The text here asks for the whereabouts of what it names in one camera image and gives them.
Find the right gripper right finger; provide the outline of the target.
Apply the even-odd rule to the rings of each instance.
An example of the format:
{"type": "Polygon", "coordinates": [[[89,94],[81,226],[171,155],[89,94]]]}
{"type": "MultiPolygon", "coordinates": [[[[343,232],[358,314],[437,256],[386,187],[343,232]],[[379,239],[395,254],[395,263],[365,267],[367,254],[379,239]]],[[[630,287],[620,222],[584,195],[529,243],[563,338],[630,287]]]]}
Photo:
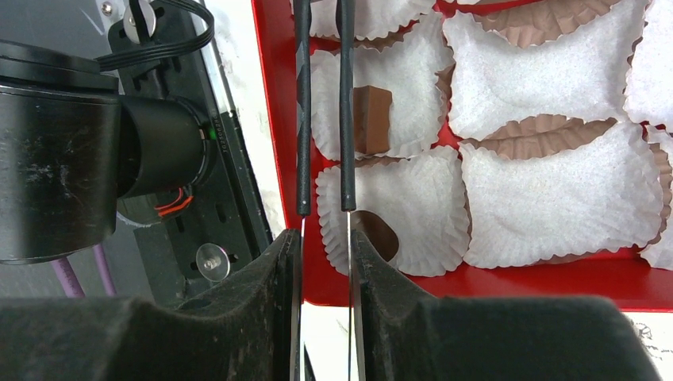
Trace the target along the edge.
{"type": "Polygon", "coordinates": [[[657,380],[633,325],[606,298],[438,298],[350,238],[363,380],[657,380]]]}

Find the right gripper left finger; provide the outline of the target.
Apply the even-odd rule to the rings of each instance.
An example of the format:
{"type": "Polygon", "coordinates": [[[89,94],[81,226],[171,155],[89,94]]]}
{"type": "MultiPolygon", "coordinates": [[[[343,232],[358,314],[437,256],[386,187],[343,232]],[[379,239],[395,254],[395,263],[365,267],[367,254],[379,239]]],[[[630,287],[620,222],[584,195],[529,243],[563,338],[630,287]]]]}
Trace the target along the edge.
{"type": "Polygon", "coordinates": [[[170,310],[142,298],[4,299],[4,380],[287,380],[297,230],[170,310]]]}

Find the dark oval chocolate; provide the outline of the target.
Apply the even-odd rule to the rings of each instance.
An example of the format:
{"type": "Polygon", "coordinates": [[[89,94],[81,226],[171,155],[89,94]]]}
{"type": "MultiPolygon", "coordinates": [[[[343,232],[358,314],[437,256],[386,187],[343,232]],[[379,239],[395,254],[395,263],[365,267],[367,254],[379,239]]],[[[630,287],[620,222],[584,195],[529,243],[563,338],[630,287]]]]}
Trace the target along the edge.
{"type": "Polygon", "coordinates": [[[378,215],[367,210],[352,213],[352,224],[363,232],[377,253],[390,262],[399,250],[399,239],[394,230],[378,215]]]}

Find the brown square chocolate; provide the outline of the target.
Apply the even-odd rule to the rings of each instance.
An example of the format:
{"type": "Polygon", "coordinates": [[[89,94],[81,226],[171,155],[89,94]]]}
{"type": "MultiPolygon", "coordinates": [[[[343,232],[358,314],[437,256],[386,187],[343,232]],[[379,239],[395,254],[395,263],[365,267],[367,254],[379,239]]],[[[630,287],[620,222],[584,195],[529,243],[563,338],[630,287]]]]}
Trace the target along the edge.
{"type": "Polygon", "coordinates": [[[393,95],[379,87],[356,87],[353,90],[355,151],[364,155],[390,149],[390,108],[393,95]]]}

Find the black tweezers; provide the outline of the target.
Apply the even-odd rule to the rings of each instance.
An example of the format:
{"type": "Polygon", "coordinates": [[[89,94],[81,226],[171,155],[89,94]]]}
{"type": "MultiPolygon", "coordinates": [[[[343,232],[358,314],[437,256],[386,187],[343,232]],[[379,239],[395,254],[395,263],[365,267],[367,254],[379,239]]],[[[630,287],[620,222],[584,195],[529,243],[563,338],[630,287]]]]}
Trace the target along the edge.
{"type": "MultiPolygon", "coordinates": [[[[311,214],[311,81],[310,81],[310,25],[312,13],[309,1],[294,1],[295,63],[297,79],[297,214],[302,218],[300,228],[300,251],[294,259],[294,301],[297,307],[296,333],[294,343],[297,359],[292,380],[306,378],[305,334],[301,329],[302,317],[302,277],[304,270],[306,218],[311,214]]],[[[336,26],[340,38],[340,82],[339,82],[339,126],[340,126],[340,204],[345,212],[346,244],[348,254],[348,379],[352,378],[356,357],[355,296],[352,255],[351,213],[356,208],[355,144],[353,116],[353,41],[355,6],[353,1],[339,1],[336,5],[336,26]]]]}

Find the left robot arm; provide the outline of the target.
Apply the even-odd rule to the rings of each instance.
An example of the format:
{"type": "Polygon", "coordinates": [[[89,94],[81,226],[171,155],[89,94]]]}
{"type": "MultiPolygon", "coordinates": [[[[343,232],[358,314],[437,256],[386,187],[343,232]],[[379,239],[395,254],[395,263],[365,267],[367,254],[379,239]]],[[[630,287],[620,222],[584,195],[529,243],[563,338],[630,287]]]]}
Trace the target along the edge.
{"type": "Polygon", "coordinates": [[[194,183],[206,136],[184,102],[121,95],[97,60],[1,43],[1,261],[99,244],[117,200],[194,183]]]}

